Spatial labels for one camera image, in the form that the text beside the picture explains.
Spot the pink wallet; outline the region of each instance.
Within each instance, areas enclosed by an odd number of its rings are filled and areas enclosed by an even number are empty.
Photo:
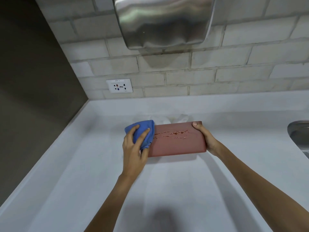
[[[155,125],[154,139],[148,157],[206,152],[204,135],[193,128],[192,122]]]

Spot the white outlet plate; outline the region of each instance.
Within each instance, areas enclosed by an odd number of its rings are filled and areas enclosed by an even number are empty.
[[[133,93],[130,79],[106,80],[112,94]]]

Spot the tile wall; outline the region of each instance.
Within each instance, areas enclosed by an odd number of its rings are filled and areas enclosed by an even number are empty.
[[[112,0],[37,3],[90,99],[309,89],[309,0],[218,0],[203,43],[151,51],[126,48]]]

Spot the hand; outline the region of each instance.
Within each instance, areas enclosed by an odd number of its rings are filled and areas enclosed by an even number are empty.
[[[145,148],[140,152],[141,144],[150,131],[150,128],[145,130],[141,136],[133,143],[133,134],[139,128],[139,125],[134,126],[125,136],[122,144],[123,148],[123,171],[121,176],[129,178],[132,183],[137,179],[138,175],[143,170],[147,159],[149,149]]]
[[[208,131],[208,129],[206,129],[203,125],[193,122],[192,126],[204,134],[207,151],[209,151],[214,156],[218,156],[219,150],[222,148],[223,144],[215,139]]]

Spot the blue cloth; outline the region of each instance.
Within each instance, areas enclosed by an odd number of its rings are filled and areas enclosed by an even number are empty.
[[[125,128],[126,134],[136,125],[139,125],[139,128],[133,134],[133,143],[136,143],[136,140],[141,136],[141,134],[148,128],[150,128],[149,133],[145,137],[143,143],[141,144],[141,150],[148,148],[152,143],[155,136],[155,122],[153,120],[145,120],[136,122],[134,124],[129,125]]]

